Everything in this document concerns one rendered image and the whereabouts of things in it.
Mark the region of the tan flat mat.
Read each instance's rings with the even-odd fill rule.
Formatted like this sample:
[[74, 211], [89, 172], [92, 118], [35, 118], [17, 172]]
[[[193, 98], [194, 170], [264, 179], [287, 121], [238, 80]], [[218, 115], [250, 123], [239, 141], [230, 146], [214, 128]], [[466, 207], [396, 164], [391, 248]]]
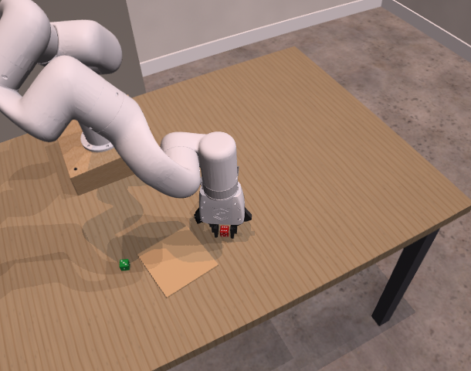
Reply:
[[166, 298], [218, 266], [187, 226], [138, 256]]

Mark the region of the red die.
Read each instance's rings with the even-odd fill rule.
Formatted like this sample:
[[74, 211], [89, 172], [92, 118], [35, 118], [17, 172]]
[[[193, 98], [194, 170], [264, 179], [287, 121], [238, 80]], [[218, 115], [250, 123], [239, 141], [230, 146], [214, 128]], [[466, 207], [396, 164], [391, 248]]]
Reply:
[[221, 237], [228, 237], [229, 236], [229, 226], [221, 226], [220, 227], [220, 236]]

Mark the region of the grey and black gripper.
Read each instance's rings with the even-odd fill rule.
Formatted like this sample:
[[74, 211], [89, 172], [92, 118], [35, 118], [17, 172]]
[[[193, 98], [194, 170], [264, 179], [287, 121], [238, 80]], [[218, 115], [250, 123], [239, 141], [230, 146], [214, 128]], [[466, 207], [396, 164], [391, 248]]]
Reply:
[[219, 224], [231, 225], [230, 235], [234, 239], [237, 226], [250, 221], [252, 214], [245, 207], [242, 187], [238, 182], [236, 193], [227, 199], [213, 199], [205, 194], [201, 186], [199, 208], [195, 212], [195, 217], [201, 219], [203, 223], [208, 223], [215, 237], [219, 234]]

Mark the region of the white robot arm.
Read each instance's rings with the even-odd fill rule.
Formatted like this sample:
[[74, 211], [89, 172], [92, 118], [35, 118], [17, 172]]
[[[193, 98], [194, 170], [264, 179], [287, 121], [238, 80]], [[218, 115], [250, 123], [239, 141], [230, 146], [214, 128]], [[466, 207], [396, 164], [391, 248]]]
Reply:
[[[187, 198], [200, 185], [213, 199], [236, 193], [232, 136], [172, 132], [159, 147], [138, 103], [98, 75], [121, 65], [112, 32], [92, 20], [49, 22], [32, 0], [1, 0], [0, 19], [0, 111], [23, 131], [53, 142], [77, 120], [86, 150], [115, 148], [142, 182], [167, 196]], [[44, 68], [22, 97], [36, 64]]]

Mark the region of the green die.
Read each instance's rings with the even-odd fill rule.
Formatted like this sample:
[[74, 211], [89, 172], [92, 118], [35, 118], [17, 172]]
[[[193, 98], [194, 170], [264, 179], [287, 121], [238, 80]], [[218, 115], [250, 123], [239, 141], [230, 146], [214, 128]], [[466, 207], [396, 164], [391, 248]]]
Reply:
[[128, 259], [123, 259], [123, 260], [120, 260], [120, 269], [122, 271], [128, 271], [130, 270], [130, 262]]

